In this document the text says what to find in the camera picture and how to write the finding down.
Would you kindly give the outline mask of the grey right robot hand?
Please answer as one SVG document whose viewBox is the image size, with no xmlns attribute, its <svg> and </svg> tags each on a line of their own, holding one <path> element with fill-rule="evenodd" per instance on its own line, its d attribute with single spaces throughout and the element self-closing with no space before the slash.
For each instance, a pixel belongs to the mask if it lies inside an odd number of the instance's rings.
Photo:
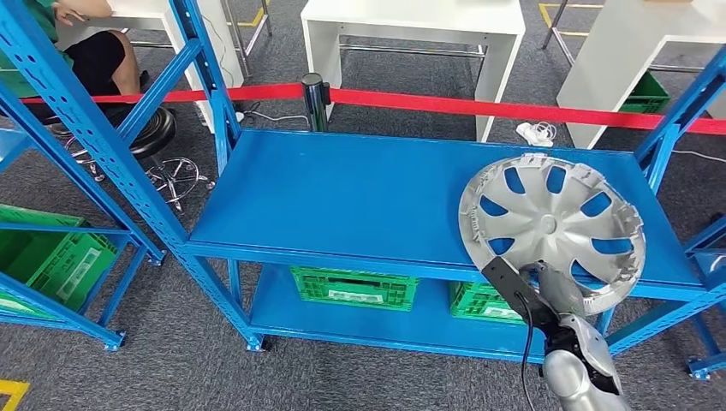
<svg viewBox="0 0 726 411">
<path fill-rule="evenodd" d="M 560 314 L 584 316 L 585 299 L 578 283 L 556 267 L 537 261 L 520 268 L 531 284 L 537 284 L 539 294 Z"/>
</svg>

